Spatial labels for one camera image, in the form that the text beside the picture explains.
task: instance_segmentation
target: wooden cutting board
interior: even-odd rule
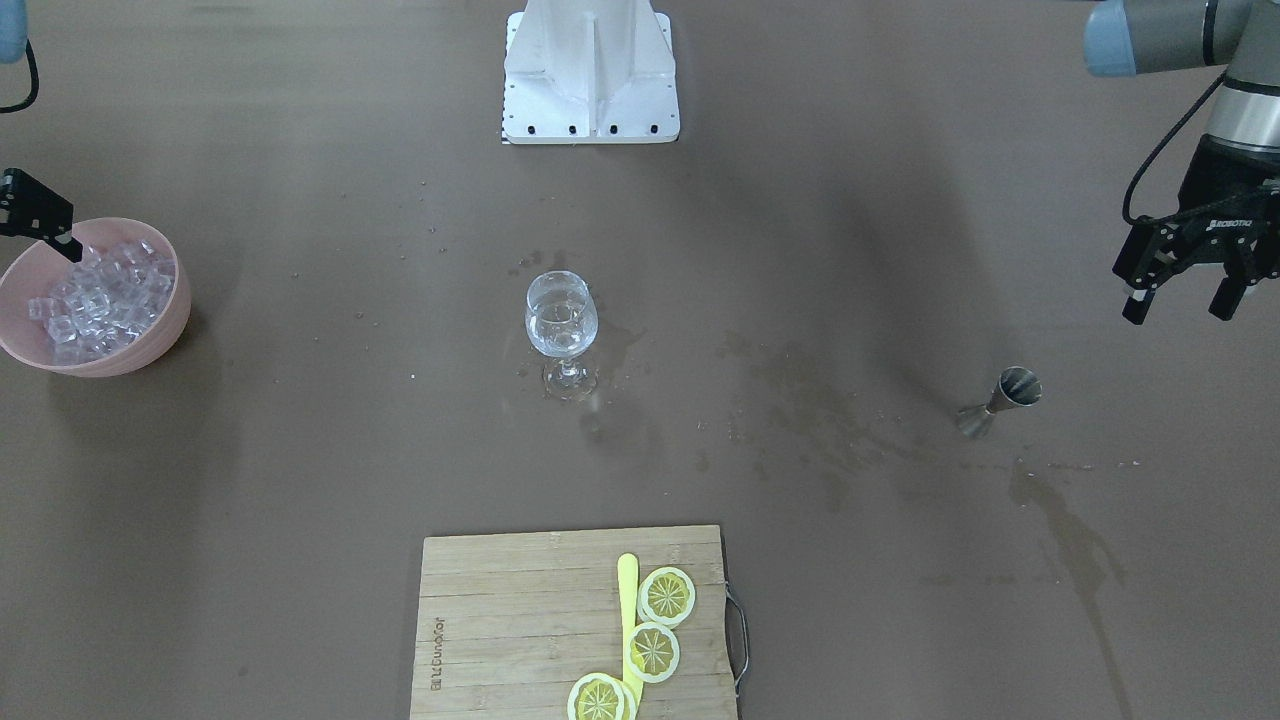
[[[637,720],[737,720],[718,525],[426,538],[411,720],[562,720],[579,678],[621,678],[623,552],[641,580],[675,565],[698,589],[680,666]]]

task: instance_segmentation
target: metal jigger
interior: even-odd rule
[[[1000,383],[991,393],[991,400],[986,405],[974,405],[960,410],[956,418],[956,427],[966,437],[978,439],[991,430],[991,421],[996,413],[1014,407],[1030,407],[1039,401],[1043,389],[1036,373],[1027,368],[1005,368],[1000,373]]]

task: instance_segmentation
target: ice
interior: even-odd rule
[[[146,240],[106,252],[86,245],[49,292],[27,302],[42,323],[54,364],[76,365],[119,352],[155,323],[173,295],[177,263]]]

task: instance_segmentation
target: clear liquid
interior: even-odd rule
[[[591,299],[564,290],[550,290],[535,299],[525,324],[534,348],[548,357],[581,355],[595,342],[600,327]]]

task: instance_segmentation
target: yellow knife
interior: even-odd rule
[[[636,596],[640,591],[640,561],[626,552],[618,556],[618,605],[622,606],[622,683],[636,696],[636,706],[644,693],[644,680],[627,664],[627,638],[636,628]]]

